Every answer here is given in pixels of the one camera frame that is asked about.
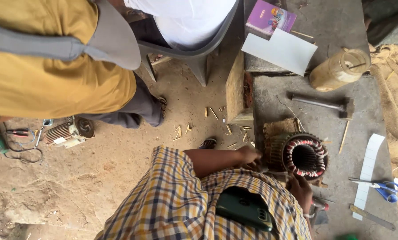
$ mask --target plaid shirt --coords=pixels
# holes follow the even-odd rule
[[[105,223],[96,240],[113,239],[311,239],[302,209],[276,180],[234,169],[196,177],[182,151],[159,146],[152,166]],[[275,218],[264,232],[215,214],[219,195],[232,186],[260,194]]]

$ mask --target plastic jar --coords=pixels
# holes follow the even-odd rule
[[[371,65],[371,60],[360,49],[341,50],[310,73],[312,87],[320,92],[335,90],[359,80]]]

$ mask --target hand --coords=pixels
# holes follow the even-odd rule
[[[241,162],[239,164],[248,164],[254,160],[260,160],[263,156],[260,151],[252,149],[249,146],[243,146],[236,151],[241,155]]]
[[[312,206],[313,191],[307,180],[297,174],[289,174],[291,176],[287,186],[291,186],[289,192],[297,199],[298,204],[303,209],[303,214],[309,214]]]

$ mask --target book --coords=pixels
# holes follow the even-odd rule
[[[294,13],[263,0],[257,0],[246,26],[271,36],[276,28],[289,32],[296,18],[297,15]]]

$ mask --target scissors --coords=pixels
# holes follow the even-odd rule
[[[375,188],[377,192],[379,192],[386,201],[390,203],[394,203],[398,201],[398,184],[394,182],[385,182],[385,183],[373,183],[365,180],[360,180],[357,178],[349,178],[350,181],[355,183],[364,183],[371,188]]]

